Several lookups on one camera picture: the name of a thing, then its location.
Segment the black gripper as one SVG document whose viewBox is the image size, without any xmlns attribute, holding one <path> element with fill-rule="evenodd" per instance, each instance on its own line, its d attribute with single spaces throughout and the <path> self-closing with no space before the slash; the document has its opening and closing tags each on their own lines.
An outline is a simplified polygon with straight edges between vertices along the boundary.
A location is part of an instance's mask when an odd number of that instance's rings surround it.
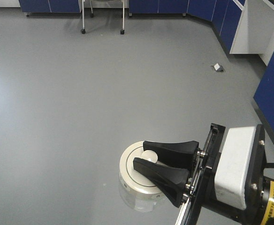
<svg viewBox="0 0 274 225">
<path fill-rule="evenodd" d="M 219 150 L 225 130 L 225 126 L 212 123 L 203 149 L 199 148 L 197 141 L 180 143 L 144 141 L 144 150 L 154 151 L 158 161 L 168 166 L 134 158 L 134 170 L 156 185 L 175 207 L 181 205 L 184 189 L 187 189 L 187 200 L 180 207 L 176 219 L 177 225 L 195 225 L 203 207 L 228 217 L 228 206 L 216 200 L 214 187 L 214 178 L 221 156 Z M 189 171 L 193 170 L 191 182 L 186 185 Z"/>
</svg>

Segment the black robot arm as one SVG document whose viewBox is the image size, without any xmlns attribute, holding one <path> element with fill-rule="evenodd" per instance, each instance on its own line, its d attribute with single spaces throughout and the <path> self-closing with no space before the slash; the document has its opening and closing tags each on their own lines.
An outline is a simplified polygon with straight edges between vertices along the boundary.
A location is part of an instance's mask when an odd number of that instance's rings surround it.
<svg viewBox="0 0 274 225">
<path fill-rule="evenodd" d="M 226 129 L 211 124 L 204 147 L 198 142 L 145 141 L 157 162 L 136 157 L 133 168 L 177 208 L 178 225 L 195 225 L 207 208 L 242 225 L 274 225 L 274 179 L 264 175 L 265 129 Z"/>
</svg>

